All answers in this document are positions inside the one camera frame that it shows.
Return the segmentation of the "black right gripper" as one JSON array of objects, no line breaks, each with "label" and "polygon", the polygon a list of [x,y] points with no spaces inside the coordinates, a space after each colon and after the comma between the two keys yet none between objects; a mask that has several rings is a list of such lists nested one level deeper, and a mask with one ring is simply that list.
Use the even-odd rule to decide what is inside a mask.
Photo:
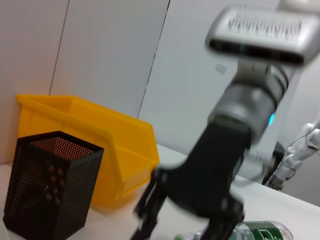
[{"label": "black right gripper", "polygon": [[250,145],[249,129],[209,123],[183,163],[159,168],[156,188],[180,208],[209,219],[201,240],[227,240],[243,221],[243,203],[230,187]]}]

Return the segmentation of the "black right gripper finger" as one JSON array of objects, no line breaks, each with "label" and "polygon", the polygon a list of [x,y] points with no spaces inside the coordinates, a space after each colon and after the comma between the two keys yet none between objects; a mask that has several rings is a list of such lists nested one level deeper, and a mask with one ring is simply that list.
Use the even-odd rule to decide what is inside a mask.
[{"label": "black right gripper finger", "polygon": [[131,240],[149,240],[158,223],[158,214],[167,198],[161,188],[162,176],[161,171],[152,172],[150,182],[133,210],[141,223],[131,236]]}]

